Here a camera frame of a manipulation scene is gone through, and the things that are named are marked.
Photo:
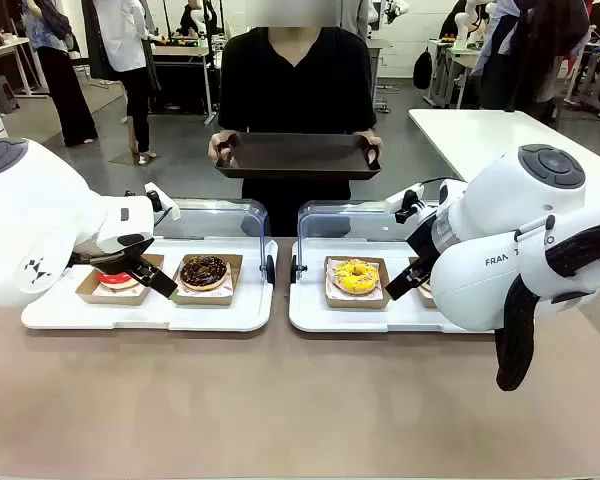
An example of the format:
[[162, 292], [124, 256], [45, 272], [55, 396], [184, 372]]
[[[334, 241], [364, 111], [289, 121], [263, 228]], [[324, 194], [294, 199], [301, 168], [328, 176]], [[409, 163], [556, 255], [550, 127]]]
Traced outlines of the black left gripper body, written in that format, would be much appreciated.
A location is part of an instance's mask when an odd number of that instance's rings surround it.
[[102, 273], [146, 273], [151, 267], [142, 255], [152, 244], [153, 240], [148, 239], [125, 247], [116, 253], [87, 254], [72, 252], [68, 260], [68, 267], [89, 265]]

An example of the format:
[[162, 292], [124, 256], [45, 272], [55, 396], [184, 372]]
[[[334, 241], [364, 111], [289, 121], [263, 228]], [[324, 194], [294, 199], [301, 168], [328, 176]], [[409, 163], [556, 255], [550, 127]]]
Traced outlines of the chocolate sprinkled donut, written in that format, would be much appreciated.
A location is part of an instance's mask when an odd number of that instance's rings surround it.
[[189, 290], [209, 291], [222, 284], [229, 271], [227, 263], [213, 255], [195, 256], [180, 269], [180, 280]]

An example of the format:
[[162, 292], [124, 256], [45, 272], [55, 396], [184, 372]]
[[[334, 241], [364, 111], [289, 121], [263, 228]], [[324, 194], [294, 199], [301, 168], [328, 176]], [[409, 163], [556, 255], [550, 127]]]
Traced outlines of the white background workbench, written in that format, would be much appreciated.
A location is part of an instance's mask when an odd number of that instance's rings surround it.
[[25, 73], [23, 58], [24, 55], [19, 53], [19, 48], [22, 46], [30, 47], [30, 42], [28, 38], [24, 37], [15, 37], [13, 40], [7, 42], [6, 44], [0, 46], [0, 58], [6, 56], [13, 56], [16, 61], [16, 66], [18, 70], [18, 74], [23, 86], [23, 92], [21, 94], [17, 94], [17, 98], [47, 98], [48, 93], [45, 87], [42, 87], [40, 91], [32, 90], [28, 81], [28, 77]]

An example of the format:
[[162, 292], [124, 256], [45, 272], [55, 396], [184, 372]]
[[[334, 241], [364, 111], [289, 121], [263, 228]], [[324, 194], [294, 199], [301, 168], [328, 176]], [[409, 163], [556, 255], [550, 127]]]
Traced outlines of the red glazed donut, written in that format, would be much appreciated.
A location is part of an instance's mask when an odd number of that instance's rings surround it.
[[119, 274], [97, 273], [101, 285], [112, 291], [123, 291], [135, 287], [139, 282], [126, 272]]

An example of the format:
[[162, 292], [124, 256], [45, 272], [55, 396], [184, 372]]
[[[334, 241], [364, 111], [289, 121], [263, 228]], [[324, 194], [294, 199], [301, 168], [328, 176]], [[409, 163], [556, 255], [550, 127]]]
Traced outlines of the clear hinged display lid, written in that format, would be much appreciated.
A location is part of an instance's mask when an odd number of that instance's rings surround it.
[[275, 283], [277, 247], [269, 214], [260, 202], [177, 198], [175, 204], [180, 217], [161, 218], [154, 227], [157, 240], [195, 242], [203, 252], [246, 252], [256, 259], [262, 278], [271, 285]]
[[327, 257], [384, 260], [391, 278], [418, 254], [411, 237], [436, 209], [422, 201], [404, 208], [399, 202], [309, 202], [298, 214], [291, 281], [307, 279]]

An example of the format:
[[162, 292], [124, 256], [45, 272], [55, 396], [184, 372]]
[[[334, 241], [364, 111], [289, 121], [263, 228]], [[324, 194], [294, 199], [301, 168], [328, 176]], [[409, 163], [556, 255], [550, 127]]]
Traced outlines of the white side table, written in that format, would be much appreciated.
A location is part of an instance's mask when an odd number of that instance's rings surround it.
[[409, 117], [466, 181], [506, 152], [548, 144], [571, 154], [584, 168], [586, 201], [600, 199], [600, 156], [523, 112], [411, 109]]

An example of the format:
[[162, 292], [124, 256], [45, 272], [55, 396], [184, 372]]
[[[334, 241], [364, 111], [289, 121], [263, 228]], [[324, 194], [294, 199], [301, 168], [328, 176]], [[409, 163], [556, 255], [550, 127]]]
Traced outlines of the white plastic display tray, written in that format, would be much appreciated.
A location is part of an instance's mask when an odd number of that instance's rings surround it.
[[423, 306], [412, 290], [383, 309], [331, 308], [325, 296], [326, 258], [380, 258], [394, 278], [414, 256], [404, 242], [367, 242], [363, 239], [310, 239], [292, 247], [292, 261], [307, 268], [290, 286], [289, 318], [298, 329], [310, 333], [436, 332], [463, 334], [438, 310]]
[[21, 321], [30, 329], [112, 330], [161, 329], [170, 331], [250, 332], [266, 324], [274, 286], [261, 276], [256, 259], [224, 250], [203, 252], [195, 242], [156, 240], [146, 259], [173, 279], [182, 258], [189, 254], [234, 254], [243, 257], [239, 283], [229, 307], [179, 306], [151, 291], [137, 307], [92, 305], [75, 294], [90, 267], [75, 267], [40, 299], [24, 308]]

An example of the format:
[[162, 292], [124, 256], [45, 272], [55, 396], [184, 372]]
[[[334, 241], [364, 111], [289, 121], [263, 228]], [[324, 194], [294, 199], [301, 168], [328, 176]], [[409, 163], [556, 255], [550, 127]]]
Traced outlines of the flat cardboard sheet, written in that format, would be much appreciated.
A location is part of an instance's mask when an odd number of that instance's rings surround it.
[[156, 158], [157, 154], [155, 152], [125, 152], [110, 159], [109, 162], [127, 166], [144, 167], [152, 163]]

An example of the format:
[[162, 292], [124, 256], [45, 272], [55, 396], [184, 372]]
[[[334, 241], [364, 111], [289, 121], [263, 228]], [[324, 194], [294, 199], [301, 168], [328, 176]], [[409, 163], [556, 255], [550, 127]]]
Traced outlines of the person's left hand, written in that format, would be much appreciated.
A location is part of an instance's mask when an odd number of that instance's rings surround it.
[[356, 135], [364, 137], [370, 146], [370, 150], [366, 157], [367, 163], [371, 165], [372, 163], [378, 161], [381, 157], [383, 148], [382, 139], [378, 137], [373, 130], [356, 132]]

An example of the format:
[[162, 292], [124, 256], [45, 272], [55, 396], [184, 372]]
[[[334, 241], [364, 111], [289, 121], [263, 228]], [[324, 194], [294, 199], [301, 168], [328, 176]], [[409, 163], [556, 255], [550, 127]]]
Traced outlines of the yellow sprinkled donut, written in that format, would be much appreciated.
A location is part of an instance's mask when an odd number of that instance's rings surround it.
[[349, 295], [366, 295], [376, 288], [379, 270], [366, 261], [349, 259], [334, 268], [333, 282]]

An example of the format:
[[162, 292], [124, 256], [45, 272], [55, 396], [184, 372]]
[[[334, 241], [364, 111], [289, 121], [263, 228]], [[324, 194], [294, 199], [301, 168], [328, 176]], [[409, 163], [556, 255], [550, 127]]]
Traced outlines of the black backpack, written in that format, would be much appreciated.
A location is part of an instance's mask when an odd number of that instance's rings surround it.
[[413, 66], [413, 85], [419, 90], [426, 90], [431, 84], [431, 75], [433, 73], [432, 56], [428, 49], [425, 49], [417, 58]]

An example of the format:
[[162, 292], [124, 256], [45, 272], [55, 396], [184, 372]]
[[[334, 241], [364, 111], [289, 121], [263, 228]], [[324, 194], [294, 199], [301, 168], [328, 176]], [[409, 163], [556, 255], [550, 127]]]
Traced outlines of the bystander in dark coat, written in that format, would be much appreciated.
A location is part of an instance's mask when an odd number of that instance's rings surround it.
[[550, 123], [561, 64], [589, 37], [588, 0], [497, 0], [473, 70], [480, 108]]

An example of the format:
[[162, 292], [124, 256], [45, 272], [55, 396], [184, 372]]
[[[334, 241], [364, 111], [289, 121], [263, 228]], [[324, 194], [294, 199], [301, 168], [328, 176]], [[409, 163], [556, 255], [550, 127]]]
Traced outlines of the person's right hand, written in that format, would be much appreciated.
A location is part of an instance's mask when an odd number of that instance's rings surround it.
[[231, 159], [231, 150], [229, 147], [224, 148], [223, 145], [235, 133], [234, 130], [221, 130], [214, 133], [209, 140], [208, 156], [213, 163], [222, 160], [223, 162]]

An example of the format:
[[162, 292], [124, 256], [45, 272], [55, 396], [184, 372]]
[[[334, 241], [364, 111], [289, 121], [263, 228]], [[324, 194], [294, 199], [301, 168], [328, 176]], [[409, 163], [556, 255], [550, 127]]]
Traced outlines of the background desk with yellow items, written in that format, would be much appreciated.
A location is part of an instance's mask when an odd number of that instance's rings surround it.
[[185, 63], [185, 66], [200, 65], [202, 67], [206, 107], [204, 125], [209, 126], [216, 117], [216, 111], [214, 110], [211, 100], [211, 85], [209, 81], [209, 66], [213, 66], [214, 62], [207, 61], [207, 57], [210, 54], [213, 54], [212, 39], [208, 37], [205, 43], [205, 46], [152, 44], [150, 46], [150, 51], [154, 56], [158, 57], [187, 57], [188, 62]]

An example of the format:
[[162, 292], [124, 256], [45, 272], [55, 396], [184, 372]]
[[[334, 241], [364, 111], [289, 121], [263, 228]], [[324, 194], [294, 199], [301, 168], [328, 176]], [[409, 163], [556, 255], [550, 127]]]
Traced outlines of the dark brown serving tray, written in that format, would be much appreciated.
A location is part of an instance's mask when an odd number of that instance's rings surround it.
[[215, 168], [250, 180], [369, 180], [381, 171], [379, 147], [361, 135], [236, 132]]

